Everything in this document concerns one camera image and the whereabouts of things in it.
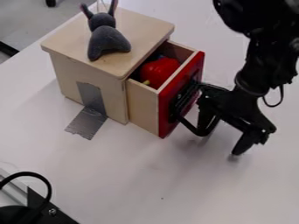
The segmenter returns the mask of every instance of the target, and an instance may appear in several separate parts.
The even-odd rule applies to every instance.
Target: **gray stuffed toy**
[[[131,44],[115,29],[115,10],[118,0],[112,0],[108,13],[93,14],[85,4],[81,10],[88,18],[90,31],[93,33],[89,40],[87,56],[91,61],[99,59],[105,53],[131,51]]]

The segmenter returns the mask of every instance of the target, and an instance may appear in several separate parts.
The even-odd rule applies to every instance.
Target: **duct tape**
[[[101,90],[91,84],[77,82],[85,108],[72,120],[65,131],[92,140],[107,120]]]

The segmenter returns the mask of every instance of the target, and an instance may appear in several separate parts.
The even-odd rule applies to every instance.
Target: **bunny ear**
[[[108,14],[112,17],[115,16],[115,11],[116,11],[116,8],[117,8],[117,4],[118,4],[118,0],[112,0],[112,3],[110,5],[110,9],[108,11]]]
[[[94,16],[93,12],[91,12],[84,3],[81,4],[80,8],[88,19],[91,19]]]

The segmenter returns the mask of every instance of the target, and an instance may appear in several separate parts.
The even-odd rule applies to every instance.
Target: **white table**
[[[206,80],[233,85],[246,40],[221,23],[210,1],[122,0],[122,6],[175,23],[175,41],[207,52]],[[240,133],[224,123],[208,142],[182,125],[162,140],[112,120],[92,141],[65,132],[82,106],[61,95],[39,43],[0,66],[0,160],[11,163],[0,165],[45,175],[52,202],[78,222],[298,222],[299,80],[287,87],[281,107],[261,106],[278,132],[232,163],[227,156]],[[195,122],[197,113],[194,108],[188,118]],[[44,192],[38,181],[25,182]]]

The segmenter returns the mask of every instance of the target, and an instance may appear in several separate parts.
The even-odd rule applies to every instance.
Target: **wooden box top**
[[[42,48],[49,53],[59,53],[87,64],[117,79],[126,79],[169,38],[174,31],[174,25],[122,8],[116,10],[115,17],[117,30],[132,45],[131,52],[114,52],[95,62],[89,61],[87,48],[91,32],[83,14],[42,42]]]

